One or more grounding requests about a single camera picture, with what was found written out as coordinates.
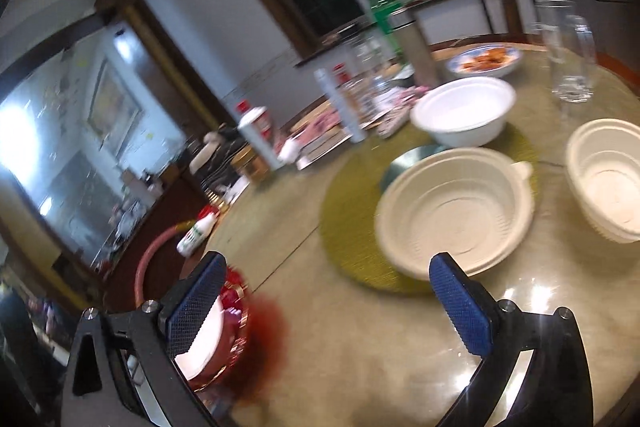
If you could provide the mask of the red gold scalloped plate small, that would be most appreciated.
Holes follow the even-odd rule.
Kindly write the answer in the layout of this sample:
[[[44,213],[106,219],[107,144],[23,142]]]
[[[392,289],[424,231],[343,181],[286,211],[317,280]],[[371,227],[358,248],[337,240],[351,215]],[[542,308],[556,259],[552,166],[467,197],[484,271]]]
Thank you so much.
[[[213,358],[203,372],[188,381],[192,390],[201,391],[212,384],[220,384],[240,361],[247,345],[250,328],[250,290],[243,274],[232,267],[227,269],[224,287],[218,298],[224,308],[224,327]]]

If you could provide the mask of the black quilted fur-trim jacket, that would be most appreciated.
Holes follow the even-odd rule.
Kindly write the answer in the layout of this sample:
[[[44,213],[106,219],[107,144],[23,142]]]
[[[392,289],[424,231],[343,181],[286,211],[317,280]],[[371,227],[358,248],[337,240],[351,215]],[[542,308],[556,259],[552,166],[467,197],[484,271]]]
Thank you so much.
[[[238,129],[225,124],[203,136],[203,146],[189,164],[191,176],[203,191],[222,194],[240,179],[232,160],[246,144]]]

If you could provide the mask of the white cup lying down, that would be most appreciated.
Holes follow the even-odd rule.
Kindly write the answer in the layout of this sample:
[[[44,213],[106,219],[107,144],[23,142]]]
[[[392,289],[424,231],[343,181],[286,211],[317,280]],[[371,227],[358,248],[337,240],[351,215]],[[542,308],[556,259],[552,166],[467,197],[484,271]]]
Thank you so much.
[[[300,154],[300,144],[294,138],[288,138],[282,145],[278,159],[285,165],[292,165]]]

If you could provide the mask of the gold glitter turntable mat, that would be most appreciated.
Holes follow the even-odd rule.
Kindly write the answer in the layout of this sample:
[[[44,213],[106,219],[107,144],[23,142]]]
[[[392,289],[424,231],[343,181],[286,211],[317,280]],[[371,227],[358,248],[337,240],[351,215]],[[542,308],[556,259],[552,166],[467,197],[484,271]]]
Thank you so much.
[[[320,207],[319,232],[326,257],[338,272],[356,283],[384,293],[424,295],[429,283],[395,270],[378,248],[374,214],[384,173],[394,159],[431,137],[407,124],[390,139],[376,135],[354,146],[354,153],[334,176]]]

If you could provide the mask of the blue white plate with food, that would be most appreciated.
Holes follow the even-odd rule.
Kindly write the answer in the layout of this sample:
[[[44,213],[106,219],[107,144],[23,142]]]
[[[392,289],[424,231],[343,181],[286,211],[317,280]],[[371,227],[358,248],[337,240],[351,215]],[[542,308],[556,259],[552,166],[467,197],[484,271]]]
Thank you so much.
[[[450,58],[446,67],[457,78],[489,76],[502,78],[520,64],[522,52],[502,43],[484,44]]]

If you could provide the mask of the large white foam plate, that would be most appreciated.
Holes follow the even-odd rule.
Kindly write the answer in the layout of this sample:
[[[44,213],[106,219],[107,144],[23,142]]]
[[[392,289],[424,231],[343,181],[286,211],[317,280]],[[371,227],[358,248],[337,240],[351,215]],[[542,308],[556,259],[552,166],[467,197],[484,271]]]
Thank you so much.
[[[224,308],[222,307],[221,299],[217,298],[209,309],[190,348],[175,357],[178,369],[180,369],[187,381],[192,381],[192,379],[200,375],[206,364],[213,358],[223,327]]]

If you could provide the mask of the red gold scalloped plate large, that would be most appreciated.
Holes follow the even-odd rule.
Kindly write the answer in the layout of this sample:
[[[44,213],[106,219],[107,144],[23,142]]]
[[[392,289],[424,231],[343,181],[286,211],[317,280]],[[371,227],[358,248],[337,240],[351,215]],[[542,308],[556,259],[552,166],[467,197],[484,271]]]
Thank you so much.
[[[281,372],[287,342],[288,323],[276,299],[250,291],[250,328],[240,361],[220,384],[196,394],[207,405],[222,398],[241,404],[258,402]]]

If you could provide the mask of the amber jar gold lid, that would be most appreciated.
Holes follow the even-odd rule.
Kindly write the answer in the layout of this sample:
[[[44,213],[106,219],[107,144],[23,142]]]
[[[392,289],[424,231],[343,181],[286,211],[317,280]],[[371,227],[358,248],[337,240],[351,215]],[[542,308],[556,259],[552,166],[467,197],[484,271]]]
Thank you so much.
[[[245,145],[233,156],[231,165],[237,173],[246,176],[252,183],[264,181],[270,173],[268,164],[250,145]]]

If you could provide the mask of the white blue tube package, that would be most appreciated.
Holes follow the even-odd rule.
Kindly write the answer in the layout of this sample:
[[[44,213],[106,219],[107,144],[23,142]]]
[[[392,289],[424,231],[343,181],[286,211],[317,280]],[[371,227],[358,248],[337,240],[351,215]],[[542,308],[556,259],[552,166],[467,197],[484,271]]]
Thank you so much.
[[[319,68],[314,71],[314,79],[340,116],[343,126],[350,134],[349,140],[352,143],[363,142],[366,139],[366,134],[360,127],[358,114],[350,106],[345,95],[341,94],[334,78],[324,68]]]

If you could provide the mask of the silver metal turntable disc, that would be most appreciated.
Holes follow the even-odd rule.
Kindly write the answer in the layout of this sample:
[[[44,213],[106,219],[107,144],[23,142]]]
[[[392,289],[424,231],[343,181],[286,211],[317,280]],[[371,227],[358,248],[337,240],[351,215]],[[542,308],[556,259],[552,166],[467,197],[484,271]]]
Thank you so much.
[[[390,184],[392,184],[398,176],[401,175],[401,173],[404,173],[421,160],[443,152],[444,150],[448,150],[448,146],[427,144],[415,147],[412,150],[408,150],[408,152],[401,154],[390,163],[390,167],[388,167],[384,172],[380,181],[380,192],[384,193],[386,188],[389,187]]]

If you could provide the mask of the white foam bowl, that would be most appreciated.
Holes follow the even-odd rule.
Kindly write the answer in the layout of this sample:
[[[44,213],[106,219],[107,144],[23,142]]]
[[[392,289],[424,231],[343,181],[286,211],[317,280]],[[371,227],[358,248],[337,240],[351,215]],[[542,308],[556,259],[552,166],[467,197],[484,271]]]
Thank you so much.
[[[462,78],[428,91],[413,105],[410,121],[440,145],[478,147],[503,132],[515,102],[516,92],[506,81]]]

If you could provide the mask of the stainless steel thermos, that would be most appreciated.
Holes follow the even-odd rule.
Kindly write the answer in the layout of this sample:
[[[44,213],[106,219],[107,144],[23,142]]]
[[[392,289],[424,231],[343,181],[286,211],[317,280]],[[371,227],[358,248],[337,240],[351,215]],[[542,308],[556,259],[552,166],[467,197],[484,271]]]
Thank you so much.
[[[438,87],[437,64],[418,24],[409,22],[395,26],[394,34],[402,54],[414,69],[414,82],[423,87]]]

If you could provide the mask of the small red cap bottle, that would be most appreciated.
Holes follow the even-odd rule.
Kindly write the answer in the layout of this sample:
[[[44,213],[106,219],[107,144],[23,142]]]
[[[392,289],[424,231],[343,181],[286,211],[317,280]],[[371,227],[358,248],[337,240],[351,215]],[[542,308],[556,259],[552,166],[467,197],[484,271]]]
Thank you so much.
[[[339,86],[345,86],[352,80],[352,75],[350,75],[345,63],[336,64],[332,68],[332,72]]]

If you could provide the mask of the car key fob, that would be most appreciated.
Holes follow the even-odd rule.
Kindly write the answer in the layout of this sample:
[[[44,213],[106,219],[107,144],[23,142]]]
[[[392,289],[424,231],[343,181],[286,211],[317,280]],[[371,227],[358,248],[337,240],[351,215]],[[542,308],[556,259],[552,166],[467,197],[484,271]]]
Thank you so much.
[[[376,133],[381,139],[388,139],[407,124],[411,108],[407,105],[397,106],[390,110],[376,127]]]

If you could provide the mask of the white liquor bottle red cap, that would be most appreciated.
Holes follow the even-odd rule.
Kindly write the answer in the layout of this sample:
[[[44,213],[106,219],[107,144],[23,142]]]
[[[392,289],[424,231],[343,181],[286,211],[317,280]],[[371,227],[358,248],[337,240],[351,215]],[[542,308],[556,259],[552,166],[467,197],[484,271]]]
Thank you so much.
[[[250,143],[254,151],[266,162],[271,171],[283,167],[276,149],[277,129],[265,106],[253,106],[247,100],[239,101],[236,109],[240,113],[239,132]]]

